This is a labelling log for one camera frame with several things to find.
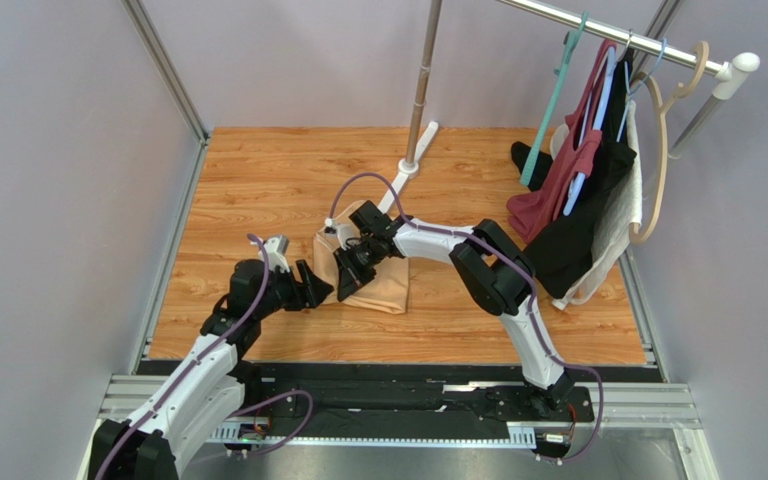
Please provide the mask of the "beige cloth napkin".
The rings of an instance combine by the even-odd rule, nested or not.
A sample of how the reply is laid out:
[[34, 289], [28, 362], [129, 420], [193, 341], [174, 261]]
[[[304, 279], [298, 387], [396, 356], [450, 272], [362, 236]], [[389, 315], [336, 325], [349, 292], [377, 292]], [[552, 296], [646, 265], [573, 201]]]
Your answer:
[[[320, 228], [313, 236], [312, 246], [313, 273], [334, 287], [322, 304], [337, 304], [338, 267], [333, 252], [340, 246], [339, 239]], [[375, 267], [375, 271], [375, 278], [343, 300], [342, 304], [393, 315], [404, 314], [409, 299], [409, 260], [386, 258]]]

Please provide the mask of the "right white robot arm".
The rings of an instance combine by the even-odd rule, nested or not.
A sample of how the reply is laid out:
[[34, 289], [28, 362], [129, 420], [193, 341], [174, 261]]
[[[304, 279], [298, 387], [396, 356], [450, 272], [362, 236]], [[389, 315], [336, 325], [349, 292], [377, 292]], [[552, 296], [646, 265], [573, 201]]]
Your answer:
[[450, 265], [475, 304], [500, 320], [525, 383], [550, 408], [567, 402], [574, 382], [541, 318], [534, 269], [495, 221], [453, 227], [413, 217], [391, 218], [371, 202], [363, 203], [349, 219], [359, 234], [333, 253], [339, 300], [370, 284], [386, 259], [421, 258]]

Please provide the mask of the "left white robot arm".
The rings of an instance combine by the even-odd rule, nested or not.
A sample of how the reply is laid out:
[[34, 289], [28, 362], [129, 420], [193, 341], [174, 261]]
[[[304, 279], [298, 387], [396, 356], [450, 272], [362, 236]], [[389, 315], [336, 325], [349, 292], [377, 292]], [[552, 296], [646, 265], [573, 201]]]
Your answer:
[[229, 291], [213, 307], [189, 354], [146, 401], [93, 435], [91, 479], [178, 479], [207, 438], [260, 391], [257, 366], [243, 357], [261, 323], [279, 311], [318, 307], [334, 288], [303, 260], [295, 267], [260, 259], [236, 264]]

